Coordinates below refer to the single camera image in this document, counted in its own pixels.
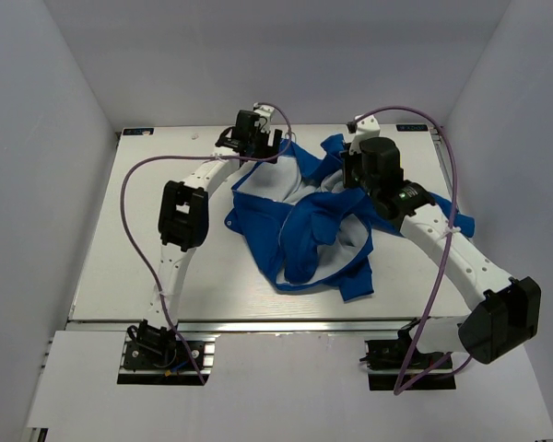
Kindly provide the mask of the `blue fleece jacket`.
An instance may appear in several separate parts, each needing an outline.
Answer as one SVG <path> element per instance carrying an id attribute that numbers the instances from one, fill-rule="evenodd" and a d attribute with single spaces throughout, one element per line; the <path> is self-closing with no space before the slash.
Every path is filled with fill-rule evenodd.
<path id="1" fill-rule="evenodd" d="M 227 228 L 245 238 L 279 291 L 327 285 L 344 301 L 371 295 L 372 232 L 399 232 L 375 213 L 363 190 L 344 187 L 342 135 L 322 141 L 322 158 L 295 143 L 282 147 L 275 164 L 255 164 L 232 186 Z"/>

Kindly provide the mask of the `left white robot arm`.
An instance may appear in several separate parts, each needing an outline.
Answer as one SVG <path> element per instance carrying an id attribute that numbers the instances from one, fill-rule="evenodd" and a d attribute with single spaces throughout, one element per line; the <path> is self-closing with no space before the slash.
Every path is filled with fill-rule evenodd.
<path id="1" fill-rule="evenodd" d="M 169 181 L 164 186 L 158 221 L 160 284 L 154 287 L 146 315 L 150 325 L 162 327 L 178 321 L 188 266 L 208 233 L 209 200 L 213 193 L 243 163 L 277 161 L 282 131 L 271 129 L 276 110 L 268 103 L 256 103 L 251 110 L 241 110 L 235 125 L 221 133 L 210 156 L 194 172 L 184 180 Z"/>

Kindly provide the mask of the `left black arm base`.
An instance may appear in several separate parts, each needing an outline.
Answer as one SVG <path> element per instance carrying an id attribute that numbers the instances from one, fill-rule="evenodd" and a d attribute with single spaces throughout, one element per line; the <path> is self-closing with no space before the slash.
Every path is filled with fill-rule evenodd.
<path id="1" fill-rule="evenodd" d="M 210 375 L 212 355 L 211 342 L 184 344 L 172 330 L 143 320 L 126 330 L 117 384 L 202 387 Z"/>

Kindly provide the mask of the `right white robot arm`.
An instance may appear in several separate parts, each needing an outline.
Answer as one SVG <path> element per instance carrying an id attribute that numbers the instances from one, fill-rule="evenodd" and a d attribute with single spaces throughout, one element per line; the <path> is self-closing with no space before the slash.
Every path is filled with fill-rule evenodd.
<path id="1" fill-rule="evenodd" d="M 405 178 L 392 139 L 348 143 L 341 157 L 344 185 L 362 189 L 376 215 L 437 264 L 470 310 L 463 317 L 427 320 L 421 335 L 401 340 L 397 353 L 405 365 L 421 366 L 431 353 L 467 353 L 488 365 L 536 335 L 537 282 L 514 278 L 450 227 L 432 194 Z"/>

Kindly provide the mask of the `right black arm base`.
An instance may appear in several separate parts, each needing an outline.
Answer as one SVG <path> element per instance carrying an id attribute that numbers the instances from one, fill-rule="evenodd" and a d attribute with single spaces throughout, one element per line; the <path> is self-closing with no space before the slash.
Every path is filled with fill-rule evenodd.
<path id="1" fill-rule="evenodd" d="M 404 362 L 411 338 L 408 331 L 400 330 L 393 339 L 371 339 L 365 342 L 366 353 L 360 358 L 359 365 L 366 369 L 370 391 L 394 391 L 394 385 Z M 413 353 L 402 384 L 434 366 L 442 360 L 443 353 L 422 354 L 418 350 Z M 426 376 L 420 378 L 407 391 L 455 390 L 453 361 L 444 360 Z"/>

